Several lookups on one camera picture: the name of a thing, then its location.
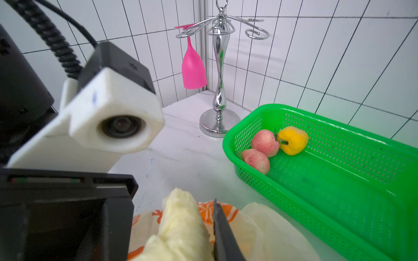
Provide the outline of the yellow printed plastic bag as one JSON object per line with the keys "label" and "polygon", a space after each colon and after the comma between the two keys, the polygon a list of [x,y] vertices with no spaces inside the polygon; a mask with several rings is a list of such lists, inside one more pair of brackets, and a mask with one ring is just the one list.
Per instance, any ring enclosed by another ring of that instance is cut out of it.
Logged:
{"label": "yellow printed plastic bag", "polygon": [[[268,206],[220,206],[245,260],[320,260],[306,237]],[[134,216],[127,259],[213,261],[215,239],[213,201],[197,202],[190,192],[175,188],[162,209]]]}

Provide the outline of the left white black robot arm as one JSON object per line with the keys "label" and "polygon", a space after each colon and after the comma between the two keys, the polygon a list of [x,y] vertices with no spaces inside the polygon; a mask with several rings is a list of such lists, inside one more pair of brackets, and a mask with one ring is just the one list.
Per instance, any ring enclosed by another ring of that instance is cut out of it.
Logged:
{"label": "left white black robot arm", "polygon": [[55,114],[53,98],[1,29],[1,260],[125,261],[137,183],[130,175],[8,169]]}

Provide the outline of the pink peach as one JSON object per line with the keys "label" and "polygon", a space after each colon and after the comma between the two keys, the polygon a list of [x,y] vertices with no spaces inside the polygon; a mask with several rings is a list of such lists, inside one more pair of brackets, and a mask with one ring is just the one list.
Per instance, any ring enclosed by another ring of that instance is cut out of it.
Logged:
{"label": "pink peach", "polygon": [[280,143],[275,138],[273,132],[266,129],[258,131],[250,145],[251,148],[265,154],[268,158],[275,156],[280,149]]}
{"label": "pink peach", "polygon": [[270,161],[268,157],[256,149],[244,150],[241,152],[243,161],[266,175],[270,170]]}

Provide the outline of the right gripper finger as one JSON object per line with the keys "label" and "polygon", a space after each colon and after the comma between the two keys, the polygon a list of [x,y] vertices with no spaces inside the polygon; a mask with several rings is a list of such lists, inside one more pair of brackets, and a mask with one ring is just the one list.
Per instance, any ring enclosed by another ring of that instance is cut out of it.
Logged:
{"label": "right gripper finger", "polygon": [[215,261],[245,261],[222,206],[216,199],[213,201],[213,232]]}

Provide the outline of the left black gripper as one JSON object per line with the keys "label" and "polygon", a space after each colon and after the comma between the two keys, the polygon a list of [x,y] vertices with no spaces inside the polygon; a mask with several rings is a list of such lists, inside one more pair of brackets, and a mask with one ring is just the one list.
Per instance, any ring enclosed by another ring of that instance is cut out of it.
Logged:
{"label": "left black gripper", "polygon": [[125,261],[131,175],[1,170],[1,260]]}

